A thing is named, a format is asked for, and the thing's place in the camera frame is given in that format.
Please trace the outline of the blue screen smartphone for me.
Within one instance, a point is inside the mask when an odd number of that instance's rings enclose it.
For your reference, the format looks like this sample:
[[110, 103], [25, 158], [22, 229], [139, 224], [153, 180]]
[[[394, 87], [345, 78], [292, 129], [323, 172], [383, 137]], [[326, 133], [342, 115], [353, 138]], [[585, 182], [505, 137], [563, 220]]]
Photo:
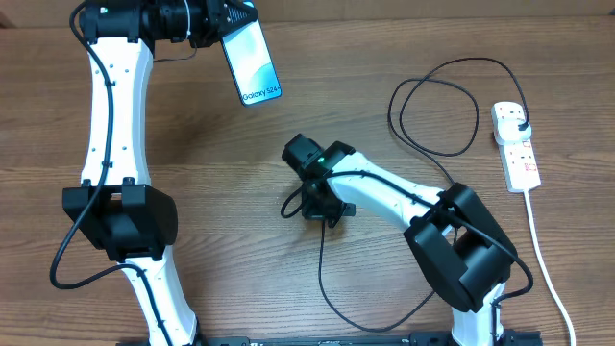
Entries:
[[282, 96], [282, 86], [258, 20], [223, 37], [222, 46], [244, 107]]

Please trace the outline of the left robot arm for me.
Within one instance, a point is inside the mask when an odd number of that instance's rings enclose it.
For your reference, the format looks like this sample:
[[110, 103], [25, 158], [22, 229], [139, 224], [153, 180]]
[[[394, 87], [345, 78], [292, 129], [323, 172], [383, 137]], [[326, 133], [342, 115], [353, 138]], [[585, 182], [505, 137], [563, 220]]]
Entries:
[[92, 104], [86, 162], [62, 192], [82, 234], [130, 282], [151, 345], [203, 345], [174, 263], [174, 200], [153, 188], [145, 150], [146, 96], [159, 40], [209, 47], [258, 20], [247, 1], [85, 1], [69, 26], [85, 47]]

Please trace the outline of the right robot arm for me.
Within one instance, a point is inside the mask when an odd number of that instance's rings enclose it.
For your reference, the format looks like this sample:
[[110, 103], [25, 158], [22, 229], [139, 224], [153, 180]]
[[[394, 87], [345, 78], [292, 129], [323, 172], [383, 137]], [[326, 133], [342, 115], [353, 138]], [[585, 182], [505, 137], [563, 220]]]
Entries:
[[303, 135], [285, 146], [283, 160], [302, 181], [296, 209], [334, 227], [365, 208], [400, 229], [431, 289], [453, 310], [458, 345], [497, 345], [504, 328], [502, 298], [517, 251], [476, 194], [405, 180], [340, 141], [323, 148]]

